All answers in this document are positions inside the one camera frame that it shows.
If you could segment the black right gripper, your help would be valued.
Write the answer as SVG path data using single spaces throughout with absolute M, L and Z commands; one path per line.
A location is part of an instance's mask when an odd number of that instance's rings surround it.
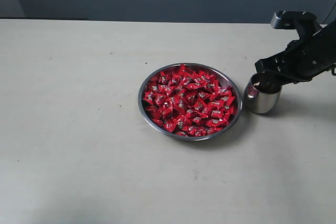
M 335 21 L 284 55 L 259 59 L 255 69 L 279 84 L 308 82 L 325 71 L 335 76 Z

